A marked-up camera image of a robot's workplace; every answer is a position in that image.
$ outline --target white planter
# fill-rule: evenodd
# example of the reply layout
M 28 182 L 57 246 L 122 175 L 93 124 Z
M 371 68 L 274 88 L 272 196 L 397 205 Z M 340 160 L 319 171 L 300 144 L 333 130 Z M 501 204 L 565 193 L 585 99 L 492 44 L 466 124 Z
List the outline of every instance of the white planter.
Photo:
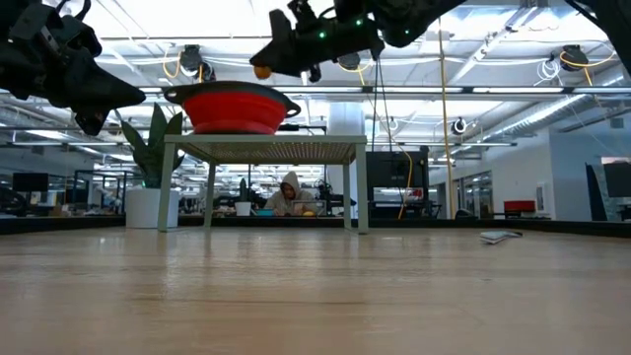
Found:
M 169 199 L 168 227 L 177 227 L 179 192 L 172 190 Z M 158 228 L 159 188 L 139 188 L 126 191 L 125 223 L 127 228 Z
M 249 216 L 249 211 L 252 208 L 251 202 L 235 202 L 235 209 L 237 210 L 237 216 L 246 217 Z

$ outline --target gray hoodie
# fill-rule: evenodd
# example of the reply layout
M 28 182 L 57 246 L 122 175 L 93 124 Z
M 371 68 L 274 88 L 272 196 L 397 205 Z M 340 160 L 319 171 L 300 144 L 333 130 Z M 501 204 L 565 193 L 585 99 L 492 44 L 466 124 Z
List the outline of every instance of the gray hoodie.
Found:
M 296 192 L 295 201 L 313 201 L 314 196 L 310 194 L 308 191 L 303 191 L 300 189 L 300 184 L 298 183 L 298 177 L 296 173 L 289 172 L 283 177 L 283 183 L 287 182 L 292 187 L 294 187 L 294 191 Z M 317 206 L 314 203 L 305 203 L 305 202 L 297 202 L 301 203 L 305 206 L 306 211 L 317 212 Z M 294 213 L 294 203 L 292 200 L 285 199 L 285 195 L 283 195 L 282 189 L 280 191 L 274 192 L 274 194 L 269 197 L 267 203 L 265 204 L 265 208 L 275 209 L 281 215 L 291 214 L 292 216 L 297 216 Z

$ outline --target desk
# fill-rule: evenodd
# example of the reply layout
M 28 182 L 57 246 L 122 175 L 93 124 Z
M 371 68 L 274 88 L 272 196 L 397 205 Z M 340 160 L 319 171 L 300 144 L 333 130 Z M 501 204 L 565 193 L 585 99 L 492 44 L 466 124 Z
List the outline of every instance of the desk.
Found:
M 357 162 L 358 232 L 368 234 L 365 136 L 166 135 L 158 230 L 167 231 L 169 191 L 175 150 L 210 165 L 204 227 L 212 225 L 215 169 L 220 164 L 341 165 L 344 176 L 344 228 L 351 229 L 350 164 Z

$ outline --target wooden surface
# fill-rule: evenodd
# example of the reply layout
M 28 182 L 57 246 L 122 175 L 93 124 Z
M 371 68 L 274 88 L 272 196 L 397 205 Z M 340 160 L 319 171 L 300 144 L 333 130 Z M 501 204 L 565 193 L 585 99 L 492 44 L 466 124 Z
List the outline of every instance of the wooden surface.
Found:
M 631 354 L 631 242 L 122 229 L 0 238 L 2 354 Z

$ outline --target red bowl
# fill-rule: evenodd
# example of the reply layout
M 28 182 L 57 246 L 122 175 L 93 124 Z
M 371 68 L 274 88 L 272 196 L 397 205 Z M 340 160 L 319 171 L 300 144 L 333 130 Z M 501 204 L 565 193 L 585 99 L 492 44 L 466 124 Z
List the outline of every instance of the red bowl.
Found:
M 197 134 L 274 134 L 286 117 L 301 111 L 282 93 L 245 82 L 172 87 L 165 98 L 184 107 Z

